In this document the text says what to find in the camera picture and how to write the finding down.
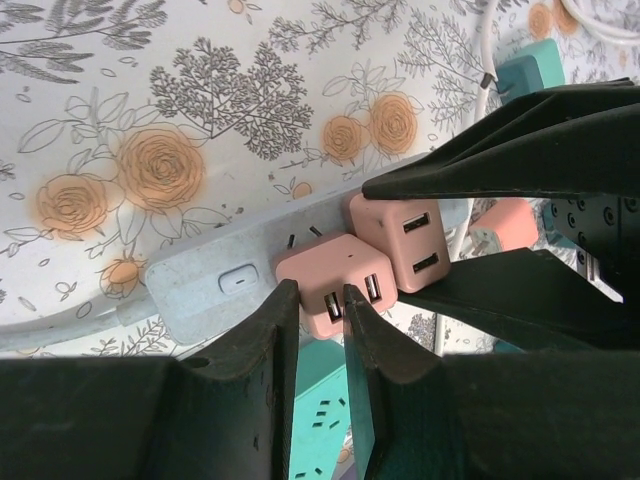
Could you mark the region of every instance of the power outlet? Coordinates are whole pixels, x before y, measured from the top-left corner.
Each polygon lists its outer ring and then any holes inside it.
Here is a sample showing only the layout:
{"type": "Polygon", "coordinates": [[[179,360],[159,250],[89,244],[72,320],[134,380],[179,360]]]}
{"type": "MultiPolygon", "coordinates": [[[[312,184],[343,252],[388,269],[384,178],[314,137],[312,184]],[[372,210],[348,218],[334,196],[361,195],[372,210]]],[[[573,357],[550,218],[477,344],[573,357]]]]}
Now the power outlet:
{"type": "Polygon", "coordinates": [[[329,480],[350,424],[344,349],[314,341],[300,350],[289,480],[329,480]]]}
{"type": "MultiPolygon", "coordinates": [[[[349,231],[342,213],[345,198],[359,192],[365,180],[422,157],[156,252],[149,259],[145,281],[172,339],[191,345],[240,323],[276,287],[272,261],[286,251],[291,235],[298,246],[316,238],[311,227],[323,233],[349,231]],[[242,275],[236,275],[240,268],[242,275]]],[[[445,230],[462,223],[469,213],[466,199],[439,204],[445,230]]]]}

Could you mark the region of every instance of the usb port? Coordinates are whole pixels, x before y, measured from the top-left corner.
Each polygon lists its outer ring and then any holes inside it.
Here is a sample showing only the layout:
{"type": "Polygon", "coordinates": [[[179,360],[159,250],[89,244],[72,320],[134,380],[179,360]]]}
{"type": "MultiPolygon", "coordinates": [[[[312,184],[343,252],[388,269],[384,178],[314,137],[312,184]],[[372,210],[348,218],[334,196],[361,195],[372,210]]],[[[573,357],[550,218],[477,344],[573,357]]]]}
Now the usb port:
{"type": "Polygon", "coordinates": [[[424,260],[420,260],[418,263],[413,265],[413,273],[418,273],[424,270],[425,268],[429,268],[432,265],[438,263],[438,254],[434,253],[433,255],[425,258],[424,260]]]}
{"type": "Polygon", "coordinates": [[[369,302],[376,303],[382,297],[380,296],[380,287],[378,286],[378,277],[374,273],[364,279],[364,284],[367,286],[367,293],[369,294],[369,302]]]}
{"type": "Polygon", "coordinates": [[[415,230],[420,227],[424,227],[425,225],[429,225],[428,213],[423,213],[422,215],[419,215],[410,220],[407,220],[402,224],[402,228],[404,229],[404,233],[409,233],[412,230],[415,230]]]}
{"type": "Polygon", "coordinates": [[[337,322],[342,318],[342,312],[340,311],[340,305],[338,305],[338,296],[336,295],[336,292],[331,292],[329,295],[325,295],[324,303],[327,306],[327,312],[329,312],[329,318],[332,322],[337,322]]]}

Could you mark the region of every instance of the gray power strip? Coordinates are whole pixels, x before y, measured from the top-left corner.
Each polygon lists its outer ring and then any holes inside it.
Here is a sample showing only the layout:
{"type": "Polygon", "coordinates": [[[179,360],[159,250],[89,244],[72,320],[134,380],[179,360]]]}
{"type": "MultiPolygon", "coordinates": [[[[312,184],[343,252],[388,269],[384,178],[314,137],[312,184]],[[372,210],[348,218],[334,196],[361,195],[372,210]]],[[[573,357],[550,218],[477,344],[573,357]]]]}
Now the gray power strip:
{"type": "MultiPolygon", "coordinates": [[[[320,232],[347,231],[345,197],[369,178],[412,163],[396,163],[326,192],[244,218],[154,254],[147,287],[172,339],[193,344],[237,325],[253,313],[277,285],[272,259],[287,249],[291,235],[302,245],[320,232]]],[[[445,231],[468,216],[466,199],[440,200],[445,231]]]]}

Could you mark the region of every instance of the usb charger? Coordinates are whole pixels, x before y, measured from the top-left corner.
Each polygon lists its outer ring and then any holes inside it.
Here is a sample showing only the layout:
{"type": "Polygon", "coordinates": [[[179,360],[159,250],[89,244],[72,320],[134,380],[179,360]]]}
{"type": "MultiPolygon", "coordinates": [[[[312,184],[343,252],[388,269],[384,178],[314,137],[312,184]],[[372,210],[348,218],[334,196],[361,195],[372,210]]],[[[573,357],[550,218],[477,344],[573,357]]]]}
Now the usb charger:
{"type": "Polygon", "coordinates": [[[320,340],[342,333],[344,285],[358,287],[378,312],[398,299],[389,258],[348,233],[322,235],[291,248],[274,259],[274,267],[278,282],[298,282],[309,331],[320,340]]]}
{"type": "Polygon", "coordinates": [[[367,200],[360,193],[344,208],[356,236],[389,257],[403,292],[417,292],[449,273],[437,200],[367,200]]]}
{"type": "Polygon", "coordinates": [[[486,254],[532,247],[538,241],[533,208],[524,198],[502,198],[469,227],[476,251],[486,254]]]}

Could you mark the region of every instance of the table surface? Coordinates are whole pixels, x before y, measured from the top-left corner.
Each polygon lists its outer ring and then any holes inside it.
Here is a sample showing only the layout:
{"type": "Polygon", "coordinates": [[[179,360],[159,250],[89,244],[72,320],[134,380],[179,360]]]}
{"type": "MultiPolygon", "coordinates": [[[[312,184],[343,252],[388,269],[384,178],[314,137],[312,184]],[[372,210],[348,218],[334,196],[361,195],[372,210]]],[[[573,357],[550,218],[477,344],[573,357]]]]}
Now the table surface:
{"type": "MultiPolygon", "coordinates": [[[[640,0],[591,3],[640,21],[640,0]]],[[[473,116],[485,4],[0,0],[0,330],[65,310],[92,322],[144,292],[158,249],[451,139],[473,116]]],[[[639,70],[559,0],[501,0],[492,30],[498,62],[555,39],[567,83],[639,70]]],[[[431,344],[427,312],[388,318],[431,344]]],[[[445,351],[490,343],[448,328],[445,351]]],[[[200,347],[155,316],[2,356],[200,347]]]]}

